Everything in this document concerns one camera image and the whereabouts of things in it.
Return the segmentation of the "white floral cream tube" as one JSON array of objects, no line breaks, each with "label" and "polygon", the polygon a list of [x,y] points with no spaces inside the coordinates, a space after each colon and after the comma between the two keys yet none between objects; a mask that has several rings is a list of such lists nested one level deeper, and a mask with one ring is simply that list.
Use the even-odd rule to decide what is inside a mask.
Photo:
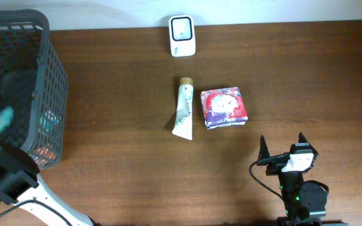
[{"label": "white floral cream tube", "polygon": [[182,77],[179,81],[175,125],[172,134],[192,140],[192,101],[194,95],[193,80]]}]

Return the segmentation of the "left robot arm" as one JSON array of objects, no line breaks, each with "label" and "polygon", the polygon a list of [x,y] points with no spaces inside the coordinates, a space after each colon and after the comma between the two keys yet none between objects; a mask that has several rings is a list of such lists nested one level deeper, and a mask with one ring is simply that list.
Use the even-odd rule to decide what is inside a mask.
[{"label": "left robot arm", "polygon": [[[0,110],[0,135],[13,121],[14,110]],[[13,207],[0,218],[22,208],[47,225],[97,225],[74,210],[49,189],[32,158],[21,149],[0,140],[0,202]]]}]

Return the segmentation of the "red purple tissue pack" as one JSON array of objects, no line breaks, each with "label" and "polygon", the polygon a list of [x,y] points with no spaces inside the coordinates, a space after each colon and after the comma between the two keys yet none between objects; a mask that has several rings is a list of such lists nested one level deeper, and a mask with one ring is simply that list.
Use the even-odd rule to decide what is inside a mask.
[{"label": "red purple tissue pack", "polygon": [[200,99],[207,129],[245,125],[248,120],[238,87],[202,91]]}]

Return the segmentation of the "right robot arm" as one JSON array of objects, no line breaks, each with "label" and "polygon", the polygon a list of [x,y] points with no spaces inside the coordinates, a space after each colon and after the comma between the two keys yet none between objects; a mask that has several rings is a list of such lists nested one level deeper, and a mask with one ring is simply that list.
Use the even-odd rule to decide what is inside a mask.
[{"label": "right robot arm", "polygon": [[[323,221],[326,216],[329,187],[315,180],[304,180],[303,174],[314,167],[317,150],[302,133],[290,151],[272,156],[265,137],[260,137],[258,159],[250,165],[250,176],[263,188],[279,197],[285,207],[286,216],[278,217],[276,225],[346,225],[342,221]],[[277,176],[280,192],[262,183],[252,172],[254,166],[265,166],[267,176]]]}]

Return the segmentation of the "teal wet wipes pack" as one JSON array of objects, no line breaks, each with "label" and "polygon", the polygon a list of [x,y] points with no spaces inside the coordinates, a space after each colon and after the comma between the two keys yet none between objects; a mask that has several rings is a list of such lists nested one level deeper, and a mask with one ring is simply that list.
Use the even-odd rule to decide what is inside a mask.
[{"label": "teal wet wipes pack", "polygon": [[0,111],[0,133],[10,126],[14,118],[14,109],[10,106]]}]

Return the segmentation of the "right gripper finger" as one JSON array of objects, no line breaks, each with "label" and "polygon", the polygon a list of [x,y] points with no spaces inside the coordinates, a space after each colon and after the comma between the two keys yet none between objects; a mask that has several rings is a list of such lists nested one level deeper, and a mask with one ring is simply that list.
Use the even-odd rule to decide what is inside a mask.
[{"label": "right gripper finger", "polygon": [[299,133],[298,143],[308,143],[308,140],[305,138],[302,132]]},{"label": "right gripper finger", "polygon": [[259,150],[259,154],[258,154],[258,160],[263,160],[263,159],[267,159],[270,157],[270,153],[268,150],[268,146],[266,144],[265,141],[265,137],[264,135],[261,135],[260,137],[260,150]]}]

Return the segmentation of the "dark grey plastic basket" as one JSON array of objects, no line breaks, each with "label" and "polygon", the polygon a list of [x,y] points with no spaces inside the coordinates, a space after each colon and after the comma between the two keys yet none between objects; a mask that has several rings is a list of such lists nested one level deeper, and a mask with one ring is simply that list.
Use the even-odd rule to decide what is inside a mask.
[{"label": "dark grey plastic basket", "polygon": [[[50,41],[47,17],[34,9],[0,11],[0,108],[14,109],[14,119],[0,139],[33,154],[46,147],[62,158],[68,78]],[[60,123],[46,135],[38,132],[46,111]]]}]

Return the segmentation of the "small teal tissue pack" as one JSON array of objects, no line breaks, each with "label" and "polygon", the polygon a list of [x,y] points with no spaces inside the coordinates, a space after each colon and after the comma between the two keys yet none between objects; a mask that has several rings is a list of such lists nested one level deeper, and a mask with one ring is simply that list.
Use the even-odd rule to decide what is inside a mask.
[{"label": "small teal tissue pack", "polygon": [[48,110],[40,117],[40,128],[38,132],[46,135],[48,132],[55,130],[55,127],[60,123],[59,116],[56,116],[52,111]]}]

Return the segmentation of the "white barcode scanner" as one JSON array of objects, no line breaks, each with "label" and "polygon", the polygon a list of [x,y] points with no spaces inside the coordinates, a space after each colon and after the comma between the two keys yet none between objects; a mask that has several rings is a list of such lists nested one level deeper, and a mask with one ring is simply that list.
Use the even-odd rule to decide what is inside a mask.
[{"label": "white barcode scanner", "polygon": [[189,57],[196,53],[195,26],[191,16],[172,16],[168,20],[168,30],[173,57]]}]

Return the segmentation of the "small orange tissue pack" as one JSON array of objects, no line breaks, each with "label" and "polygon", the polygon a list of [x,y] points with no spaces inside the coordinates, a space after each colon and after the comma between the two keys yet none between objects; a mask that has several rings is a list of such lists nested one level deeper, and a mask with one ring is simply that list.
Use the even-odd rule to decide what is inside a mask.
[{"label": "small orange tissue pack", "polygon": [[37,148],[30,156],[39,166],[50,166],[57,159],[57,155],[46,147]]}]

